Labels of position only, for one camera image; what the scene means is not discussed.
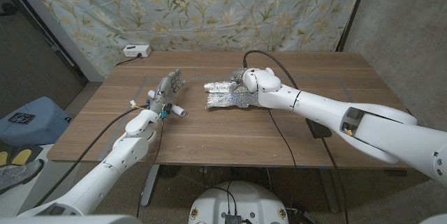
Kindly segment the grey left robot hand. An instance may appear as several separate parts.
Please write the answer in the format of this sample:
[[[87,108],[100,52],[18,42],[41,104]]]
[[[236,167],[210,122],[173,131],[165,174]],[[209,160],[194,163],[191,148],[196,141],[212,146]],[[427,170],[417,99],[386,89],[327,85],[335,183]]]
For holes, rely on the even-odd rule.
[[[184,117],[186,115],[185,109],[174,104],[175,96],[184,83],[185,81],[182,79],[180,68],[167,74],[161,79],[155,90],[148,91],[147,94],[151,98],[149,109],[157,114],[161,114],[162,118],[164,118],[164,112],[166,114],[174,113],[179,117]]]

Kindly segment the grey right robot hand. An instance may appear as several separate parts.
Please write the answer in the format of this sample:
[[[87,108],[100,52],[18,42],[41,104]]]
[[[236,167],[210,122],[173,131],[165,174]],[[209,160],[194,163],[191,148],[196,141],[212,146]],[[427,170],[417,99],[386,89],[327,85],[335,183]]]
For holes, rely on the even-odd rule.
[[[236,85],[241,85],[243,83],[243,76],[246,70],[247,70],[246,68],[239,68],[237,70],[233,70],[229,75],[231,82]]]

